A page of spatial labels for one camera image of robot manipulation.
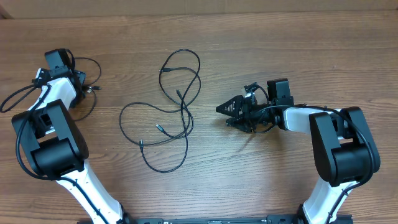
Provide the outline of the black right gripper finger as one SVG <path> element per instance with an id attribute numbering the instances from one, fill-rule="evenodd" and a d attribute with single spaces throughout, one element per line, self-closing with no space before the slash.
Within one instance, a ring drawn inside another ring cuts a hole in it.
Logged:
<path id="1" fill-rule="evenodd" d="M 243 131 L 245 133 L 251 133 L 252 132 L 252 127 L 249 123 L 249 121 L 243 119 L 243 118 L 229 118 L 226 120 L 226 125 L 236 128 L 240 131 Z"/>
<path id="2" fill-rule="evenodd" d="M 238 118 L 243 106 L 243 101 L 244 97 L 242 95 L 237 95 L 226 103 L 217 106 L 216 112 L 233 118 Z"/>

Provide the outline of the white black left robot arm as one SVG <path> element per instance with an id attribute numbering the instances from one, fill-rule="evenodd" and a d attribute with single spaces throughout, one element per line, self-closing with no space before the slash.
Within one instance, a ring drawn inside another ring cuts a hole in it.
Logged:
<path id="1" fill-rule="evenodd" d="M 88 146 L 68 109 L 77 99 L 84 75 L 67 66 L 40 68 L 27 95 L 40 88 L 37 101 L 12 118 L 16 157 L 31 177 L 56 181 L 89 214 L 92 223 L 132 223 L 123 206 L 103 187 L 88 161 Z"/>

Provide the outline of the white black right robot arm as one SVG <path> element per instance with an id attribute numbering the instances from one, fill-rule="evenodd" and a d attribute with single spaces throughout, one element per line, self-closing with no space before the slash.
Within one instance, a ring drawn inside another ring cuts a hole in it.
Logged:
<path id="1" fill-rule="evenodd" d="M 257 102 L 257 83 L 216 107 L 227 126 L 245 133 L 274 127 L 309 134 L 319 178 L 310 197 L 295 215 L 268 215 L 267 223 L 353 223 L 351 215 L 339 215 L 349 193 L 367 183 L 381 165 L 369 126 L 359 107 L 333 109 L 296 104 L 286 78 L 271 80 L 262 90 L 266 102 Z"/>

